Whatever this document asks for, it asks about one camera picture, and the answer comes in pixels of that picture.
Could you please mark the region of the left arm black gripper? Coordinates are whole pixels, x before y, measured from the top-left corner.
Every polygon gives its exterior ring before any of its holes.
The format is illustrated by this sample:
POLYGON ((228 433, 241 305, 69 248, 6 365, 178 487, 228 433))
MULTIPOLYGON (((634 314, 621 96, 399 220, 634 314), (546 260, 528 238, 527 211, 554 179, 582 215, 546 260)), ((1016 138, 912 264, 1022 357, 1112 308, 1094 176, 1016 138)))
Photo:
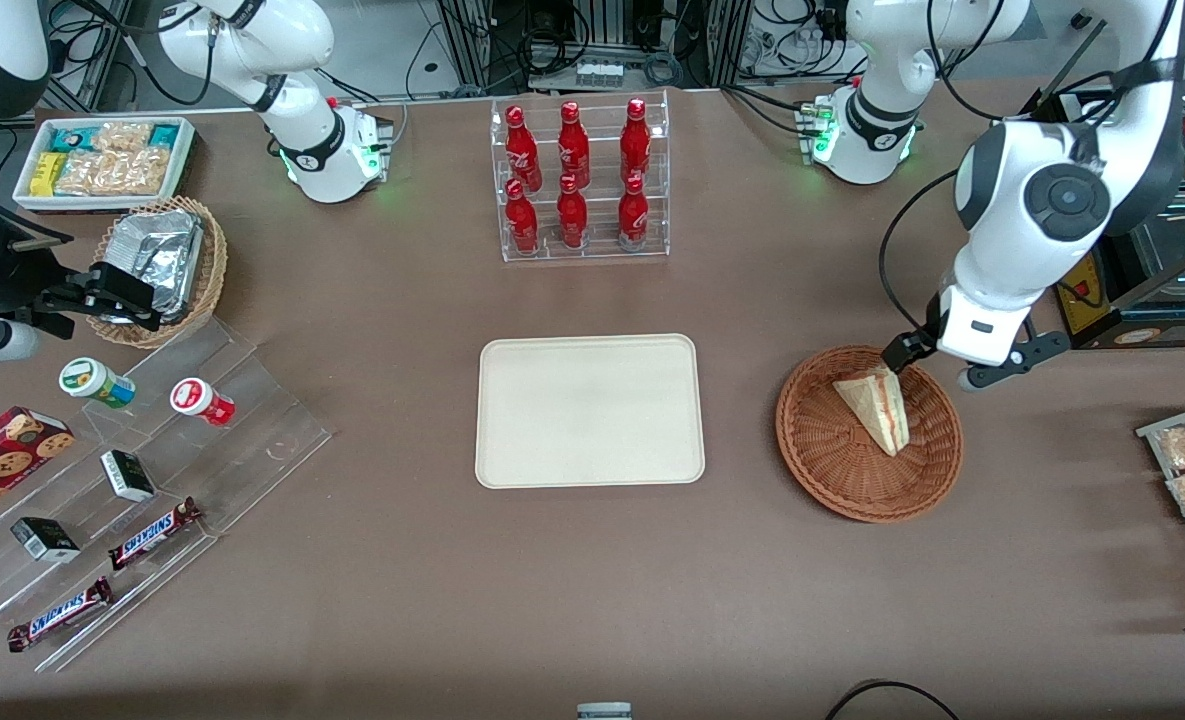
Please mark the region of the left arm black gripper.
POLYGON ((927 301, 924 324, 921 324, 917 334, 899 334, 880 351, 880 360, 886 368, 898 375, 904 369, 912 368, 912 365, 921 364, 925 356, 934 355, 944 336, 949 311, 944 292, 935 292, 927 301))

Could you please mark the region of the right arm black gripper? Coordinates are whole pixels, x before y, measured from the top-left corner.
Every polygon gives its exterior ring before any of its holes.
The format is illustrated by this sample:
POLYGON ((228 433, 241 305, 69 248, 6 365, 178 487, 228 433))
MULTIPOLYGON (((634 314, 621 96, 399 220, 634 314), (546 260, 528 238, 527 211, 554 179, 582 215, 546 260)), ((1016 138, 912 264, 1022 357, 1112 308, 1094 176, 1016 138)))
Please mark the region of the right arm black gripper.
POLYGON ((109 263, 92 263, 83 287, 70 279, 75 270, 62 266, 51 249, 17 252, 12 242, 25 240, 15 225, 0 225, 0 319, 21 324, 56 324, 63 311, 83 307, 89 319, 105 324, 136 324, 145 332, 161 328, 161 314, 150 304, 154 288, 109 263))

